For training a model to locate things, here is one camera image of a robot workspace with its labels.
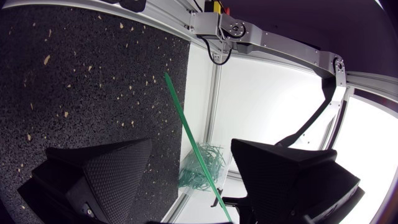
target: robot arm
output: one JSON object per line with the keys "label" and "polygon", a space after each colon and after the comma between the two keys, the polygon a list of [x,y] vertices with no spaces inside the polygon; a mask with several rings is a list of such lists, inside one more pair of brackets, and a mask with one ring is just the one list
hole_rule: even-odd
{"label": "robot arm", "polygon": [[288,147],[296,142],[302,147],[309,144],[314,144],[313,147],[319,146],[320,142],[310,141],[315,139],[312,136],[322,134],[314,130],[319,125],[326,127],[338,114],[346,90],[345,65],[339,55],[317,50],[296,40],[261,30],[254,24],[234,19],[227,14],[193,12],[190,30],[219,49],[226,46],[224,53],[229,51],[229,55],[232,50],[242,54],[264,52],[311,68],[322,78],[325,100],[296,133],[277,144]]}

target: tangled green cable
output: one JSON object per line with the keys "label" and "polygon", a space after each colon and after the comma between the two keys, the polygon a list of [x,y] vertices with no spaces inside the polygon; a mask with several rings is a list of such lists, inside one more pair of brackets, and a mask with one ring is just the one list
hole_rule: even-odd
{"label": "tangled green cable", "polygon": [[[220,149],[222,148],[211,146],[208,143],[199,144],[198,148],[211,178],[214,183],[217,183],[220,169],[225,166],[223,154],[220,153]],[[185,159],[187,160],[187,164],[180,172],[178,187],[191,187],[194,190],[209,191],[207,189],[210,187],[210,183],[196,155],[191,152]]]}

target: green wire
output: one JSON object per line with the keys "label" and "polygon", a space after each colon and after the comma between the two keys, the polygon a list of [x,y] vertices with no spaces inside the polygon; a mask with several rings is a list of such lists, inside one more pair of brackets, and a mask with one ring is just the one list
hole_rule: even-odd
{"label": "green wire", "polygon": [[228,213],[228,211],[227,211],[227,209],[225,207],[224,201],[221,198],[221,195],[218,193],[216,186],[214,185],[214,182],[213,182],[213,179],[210,176],[209,170],[207,169],[207,167],[205,165],[205,162],[203,161],[203,158],[202,158],[202,156],[201,156],[201,154],[199,152],[198,146],[197,146],[197,144],[196,144],[196,142],[195,142],[195,140],[193,138],[193,135],[191,133],[191,129],[188,126],[187,119],[185,119],[184,112],[182,110],[180,102],[178,101],[178,97],[177,97],[177,94],[175,92],[172,80],[170,79],[169,74],[167,72],[164,73],[164,76],[165,76],[165,79],[166,79],[167,86],[168,86],[168,88],[170,90],[170,94],[172,95],[174,106],[177,109],[178,115],[180,116],[181,122],[182,122],[182,124],[184,126],[184,129],[185,129],[185,132],[187,132],[187,136],[189,138],[189,141],[191,142],[193,151],[197,155],[199,163],[200,163],[201,167],[203,168],[203,171],[205,172],[206,178],[209,181],[210,186],[211,186],[211,188],[214,191],[214,194],[216,194],[216,197],[217,197],[221,207],[223,208],[223,210],[225,212],[225,215],[228,218],[228,221],[232,222],[232,219],[229,216],[229,213]]}

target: speckled foam surface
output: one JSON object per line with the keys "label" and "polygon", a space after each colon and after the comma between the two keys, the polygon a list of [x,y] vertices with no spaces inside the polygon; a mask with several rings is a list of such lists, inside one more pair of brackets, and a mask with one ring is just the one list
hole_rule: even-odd
{"label": "speckled foam surface", "polygon": [[16,223],[38,223],[17,193],[48,147],[151,138],[129,223],[160,221],[177,198],[189,43],[129,19],[64,6],[0,13],[0,196]]}

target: white backdrop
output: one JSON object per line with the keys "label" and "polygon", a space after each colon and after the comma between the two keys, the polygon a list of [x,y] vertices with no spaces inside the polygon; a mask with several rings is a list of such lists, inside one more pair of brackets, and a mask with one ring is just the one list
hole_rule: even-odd
{"label": "white backdrop", "polygon": [[[230,58],[223,65],[211,143],[232,138],[275,144],[295,133],[325,98],[321,78],[273,63]],[[234,161],[231,170],[238,170]]]}

